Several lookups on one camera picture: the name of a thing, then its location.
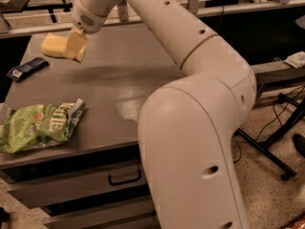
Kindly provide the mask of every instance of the black cable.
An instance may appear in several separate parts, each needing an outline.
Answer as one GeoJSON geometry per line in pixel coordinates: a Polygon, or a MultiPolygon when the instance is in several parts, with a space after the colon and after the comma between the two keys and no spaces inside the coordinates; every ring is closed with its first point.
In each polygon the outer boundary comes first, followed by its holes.
{"type": "Polygon", "coordinates": [[[218,26],[216,28],[216,32],[218,32],[219,28],[220,28],[220,25],[222,23],[222,19],[223,19],[223,14],[225,13],[225,6],[222,5],[222,12],[221,12],[221,17],[220,17],[220,20],[219,20],[219,23],[218,23],[218,26]]]}
{"type": "Polygon", "coordinates": [[[240,160],[241,157],[242,157],[241,148],[240,148],[240,146],[239,146],[239,143],[248,143],[248,142],[247,142],[247,141],[237,141],[237,142],[236,142],[236,145],[237,145],[237,147],[238,147],[238,149],[239,149],[239,157],[238,157],[238,159],[237,159],[236,161],[234,161],[234,164],[238,163],[239,160],[240,160]]]}
{"type": "MultiPolygon", "coordinates": [[[[296,96],[293,97],[293,99],[295,99],[295,98],[297,98],[297,97],[304,91],[305,86],[298,87],[298,88],[296,88],[296,89],[294,89],[294,90],[288,92],[288,93],[285,94],[285,95],[287,96],[287,95],[289,95],[289,94],[292,94],[292,93],[294,93],[295,91],[297,91],[297,90],[299,90],[299,89],[302,89],[302,90],[301,90],[296,96]]],[[[282,126],[282,123],[281,123],[279,117],[286,111],[286,109],[287,109],[287,107],[289,106],[290,103],[287,103],[286,106],[285,106],[285,108],[278,114],[278,113],[275,111],[275,105],[276,105],[277,101],[274,102],[275,118],[274,118],[271,122],[269,122],[268,124],[266,124],[266,125],[260,130],[260,132],[259,132],[258,136],[256,137],[255,141],[257,141],[257,140],[259,139],[260,135],[261,135],[262,132],[266,129],[266,127],[268,127],[269,125],[271,125],[272,123],[274,123],[276,120],[278,120],[279,123],[280,123],[281,126],[282,126]]]]}
{"type": "MultiPolygon", "coordinates": [[[[296,99],[296,98],[304,91],[305,85],[304,85],[304,86],[301,86],[301,87],[298,87],[298,88],[296,88],[296,89],[294,89],[294,90],[288,92],[288,93],[285,94],[285,95],[288,96],[289,94],[292,94],[292,93],[294,93],[295,91],[297,91],[297,90],[299,90],[299,89],[301,89],[301,91],[300,91],[297,95],[295,95],[295,96],[292,98],[292,99],[296,99]]],[[[268,127],[269,125],[271,125],[272,123],[274,123],[276,120],[278,120],[279,123],[280,123],[280,125],[282,126],[282,122],[280,121],[279,117],[286,111],[286,109],[287,109],[287,107],[289,106],[290,103],[287,103],[286,106],[284,107],[284,109],[283,109],[279,114],[278,114],[278,113],[276,112],[276,110],[275,110],[275,105],[276,105],[276,103],[278,103],[278,100],[276,100],[276,101],[274,102],[274,106],[273,106],[273,110],[274,110],[274,113],[275,113],[275,118],[274,118],[271,122],[267,123],[267,124],[260,130],[260,132],[259,132],[259,134],[257,135],[255,141],[257,141],[257,140],[259,139],[259,137],[261,136],[261,134],[263,133],[263,131],[266,129],[266,127],[268,127]]],[[[238,147],[238,149],[239,149],[239,157],[238,157],[238,159],[237,159],[236,161],[234,161],[234,164],[236,164],[236,163],[241,159],[241,157],[242,157],[242,152],[241,152],[241,148],[240,148],[240,146],[239,146],[239,143],[248,143],[248,141],[237,141],[237,142],[236,142],[237,147],[238,147]]]]}

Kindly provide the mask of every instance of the drawer handle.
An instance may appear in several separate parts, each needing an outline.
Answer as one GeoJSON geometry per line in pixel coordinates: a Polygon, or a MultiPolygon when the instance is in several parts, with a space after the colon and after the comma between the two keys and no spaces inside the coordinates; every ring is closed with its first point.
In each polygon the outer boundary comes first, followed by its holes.
{"type": "Polygon", "coordinates": [[[129,180],[125,180],[125,181],[119,181],[119,182],[113,182],[112,181],[112,176],[108,176],[108,182],[111,186],[120,186],[120,185],[124,185],[124,184],[128,184],[128,183],[133,183],[138,181],[139,179],[142,178],[142,172],[140,169],[137,170],[138,172],[138,177],[135,179],[129,179],[129,180]]]}

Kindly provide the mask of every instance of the tripod stand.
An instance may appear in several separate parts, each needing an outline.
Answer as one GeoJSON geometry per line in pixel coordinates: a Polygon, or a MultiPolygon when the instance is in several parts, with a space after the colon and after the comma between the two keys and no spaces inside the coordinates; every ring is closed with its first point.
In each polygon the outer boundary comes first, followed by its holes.
{"type": "Polygon", "coordinates": [[[296,172],[281,161],[278,157],[274,156],[268,149],[274,145],[280,138],[282,138],[294,125],[305,116],[305,99],[300,103],[295,102],[290,97],[279,94],[278,100],[279,103],[289,102],[296,107],[295,111],[288,118],[288,120],[283,124],[278,130],[276,130],[272,135],[270,135],[266,140],[257,142],[241,129],[236,131],[236,135],[241,135],[245,140],[247,140],[251,145],[253,145],[259,152],[276,164],[279,168],[284,171],[284,174],[281,175],[283,180],[288,180],[291,177],[296,175],[296,172]]]}

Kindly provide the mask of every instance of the table surface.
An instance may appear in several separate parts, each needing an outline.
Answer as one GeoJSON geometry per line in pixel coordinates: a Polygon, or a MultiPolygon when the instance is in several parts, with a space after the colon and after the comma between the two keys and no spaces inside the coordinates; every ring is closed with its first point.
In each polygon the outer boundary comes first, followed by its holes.
{"type": "Polygon", "coordinates": [[[305,78],[304,67],[294,68],[284,60],[254,65],[252,66],[252,69],[256,75],[256,83],[258,85],[287,81],[291,81],[290,84],[293,84],[294,81],[303,80],[305,78]]]}
{"type": "Polygon", "coordinates": [[[0,3],[0,11],[2,13],[21,12],[29,3],[29,0],[10,0],[7,4],[0,3]]]}
{"type": "MultiPolygon", "coordinates": [[[[68,31],[57,32],[68,35],[68,31]]],[[[80,64],[49,58],[40,51],[45,34],[33,35],[22,63],[42,56],[50,65],[13,83],[7,108],[85,101],[86,110],[69,143],[18,154],[0,154],[0,169],[79,156],[137,143],[137,119],[147,97],[182,72],[144,24],[103,28],[89,36],[80,64]]]]}

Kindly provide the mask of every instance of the gray table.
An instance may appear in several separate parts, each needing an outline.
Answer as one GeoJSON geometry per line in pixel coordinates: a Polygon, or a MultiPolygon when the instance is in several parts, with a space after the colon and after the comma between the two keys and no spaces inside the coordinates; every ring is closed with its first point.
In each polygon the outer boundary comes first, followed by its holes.
{"type": "Polygon", "coordinates": [[[0,3],[2,13],[22,12],[30,0],[10,0],[8,4],[0,3]]]}
{"type": "Polygon", "coordinates": [[[50,66],[12,84],[0,122],[6,117],[7,107],[73,102],[77,98],[86,102],[86,111],[69,143],[15,155],[0,154],[0,169],[135,143],[137,118],[146,98],[182,76],[143,24],[104,28],[89,36],[82,64],[43,55],[40,45],[45,36],[32,37],[22,63],[42,56],[50,66]]]}
{"type": "Polygon", "coordinates": [[[87,106],[69,143],[0,154],[0,177],[9,184],[8,192],[29,208],[45,210],[51,217],[43,223],[53,229],[156,224],[136,146],[137,119],[147,97],[182,72],[143,24],[90,35],[81,64],[43,55],[45,36],[31,38],[22,63],[42,56],[50,65],[12,84],[0,122],[8,107],[77,98],[87,106]]]}

